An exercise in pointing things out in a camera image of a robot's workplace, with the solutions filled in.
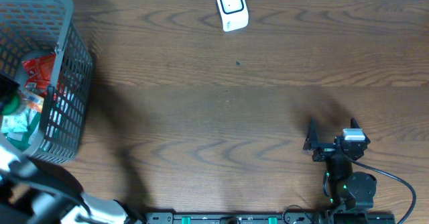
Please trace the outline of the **green lid seasoning jar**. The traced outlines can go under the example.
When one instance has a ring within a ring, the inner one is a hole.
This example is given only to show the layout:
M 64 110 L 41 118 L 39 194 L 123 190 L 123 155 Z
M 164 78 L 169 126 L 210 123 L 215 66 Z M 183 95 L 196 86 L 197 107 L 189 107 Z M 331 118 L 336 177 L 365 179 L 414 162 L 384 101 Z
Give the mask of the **green lid seasoning jar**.
M 2 115 L 13 115 L 18 112 L 22 105 L 21 96 L 18 92 L 14 92 L 8 97 L 3 96 L 1 98 L 1 114 Z

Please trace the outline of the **orange snack packet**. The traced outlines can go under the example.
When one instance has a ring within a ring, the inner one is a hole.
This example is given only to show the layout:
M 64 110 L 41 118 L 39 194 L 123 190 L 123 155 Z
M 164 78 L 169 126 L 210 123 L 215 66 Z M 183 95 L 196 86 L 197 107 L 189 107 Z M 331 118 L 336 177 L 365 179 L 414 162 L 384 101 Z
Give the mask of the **orange snack packet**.
M 44 98 L 28 90 L 22 90 L 21 94 L 27 101 L 27 106 L 38 113 L 42 112 Z

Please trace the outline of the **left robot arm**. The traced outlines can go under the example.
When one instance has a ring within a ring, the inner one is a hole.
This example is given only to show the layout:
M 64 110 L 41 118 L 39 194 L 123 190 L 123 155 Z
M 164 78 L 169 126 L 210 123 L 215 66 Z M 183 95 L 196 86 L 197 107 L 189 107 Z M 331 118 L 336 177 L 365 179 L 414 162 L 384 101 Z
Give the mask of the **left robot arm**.
M 86 194 L 61 166 L 26 156 L 1 136 L 1 220 L 11 223 L 147 223 L 119 201 Z

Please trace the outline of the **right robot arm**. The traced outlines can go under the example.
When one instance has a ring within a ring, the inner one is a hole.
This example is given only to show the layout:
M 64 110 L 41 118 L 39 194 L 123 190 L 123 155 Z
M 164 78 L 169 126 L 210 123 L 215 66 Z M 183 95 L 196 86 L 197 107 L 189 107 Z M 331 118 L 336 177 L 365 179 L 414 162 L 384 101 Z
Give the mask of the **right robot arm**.
M 313 214 L 313 223 L 368 223 L 367 211 L 373 207 L 376 178 L 365 172 L 355 172 L 352 163 L 363 157 L 371 143 L 355 119 L 332 142 L 318 138 L 316 124 L 310 120 L 304 150 L 312 150 L 314 162 L 324 162 L 324 194 L 331 199 L 332 207 Z

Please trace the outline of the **white barcode scanner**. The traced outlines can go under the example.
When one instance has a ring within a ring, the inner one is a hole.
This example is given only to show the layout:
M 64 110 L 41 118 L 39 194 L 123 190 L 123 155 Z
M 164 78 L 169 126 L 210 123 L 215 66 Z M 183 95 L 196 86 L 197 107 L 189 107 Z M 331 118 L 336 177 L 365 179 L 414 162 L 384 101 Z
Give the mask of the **white barcode scanner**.
M 231 32 L 246 27 L 249 12 L 245 0 L 217 0 L 224 32 Z

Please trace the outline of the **red snack packet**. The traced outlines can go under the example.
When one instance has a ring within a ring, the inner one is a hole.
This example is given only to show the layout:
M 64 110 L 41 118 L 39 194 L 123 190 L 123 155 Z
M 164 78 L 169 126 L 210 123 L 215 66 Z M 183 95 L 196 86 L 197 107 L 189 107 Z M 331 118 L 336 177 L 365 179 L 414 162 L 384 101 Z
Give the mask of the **red snack packet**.
M 46 97 L 55 59 L 56 54 L 51 53 L 46 56 L 24 60 L 22 62 L 23 68 L 29 75 L 24 84 L 24 89 L 40 97 Z

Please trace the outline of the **teal white snack packet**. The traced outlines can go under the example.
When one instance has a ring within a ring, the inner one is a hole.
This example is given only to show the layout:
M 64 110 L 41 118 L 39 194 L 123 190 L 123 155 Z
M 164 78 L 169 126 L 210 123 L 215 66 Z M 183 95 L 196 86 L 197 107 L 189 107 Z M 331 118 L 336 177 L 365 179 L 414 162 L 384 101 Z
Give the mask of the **teal white snack packet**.
M 20 150 L 28 149 L 35 140 L 40 122 L 40 113 L 25 110 L 17 115 L 3 117 L 1 133 Z

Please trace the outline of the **grey plastic mesh basket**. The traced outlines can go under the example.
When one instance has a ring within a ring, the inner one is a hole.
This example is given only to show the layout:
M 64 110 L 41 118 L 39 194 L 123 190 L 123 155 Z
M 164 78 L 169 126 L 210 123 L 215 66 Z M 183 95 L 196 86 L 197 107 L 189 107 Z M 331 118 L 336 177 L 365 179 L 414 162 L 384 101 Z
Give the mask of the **grey plastic mesh basket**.
M 1 75 L 24 85 L 26 54 L 56 54 L 35 140 L 24 150 L 55 164 L 78 153 L 94 72 L 73 13 L 72 0 L 1 0 Z

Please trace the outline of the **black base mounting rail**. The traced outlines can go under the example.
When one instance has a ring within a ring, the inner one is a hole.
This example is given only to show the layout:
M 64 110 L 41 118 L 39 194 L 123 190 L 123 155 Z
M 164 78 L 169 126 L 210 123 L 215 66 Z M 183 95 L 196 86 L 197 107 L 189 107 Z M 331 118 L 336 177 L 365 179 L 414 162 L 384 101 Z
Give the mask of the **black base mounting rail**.
M 280 213 L 174 214 L 146 213 L 148 224 L 393 224 L 392 214 L 341 214 L 325 217 L 324 213 L 288 211 Z

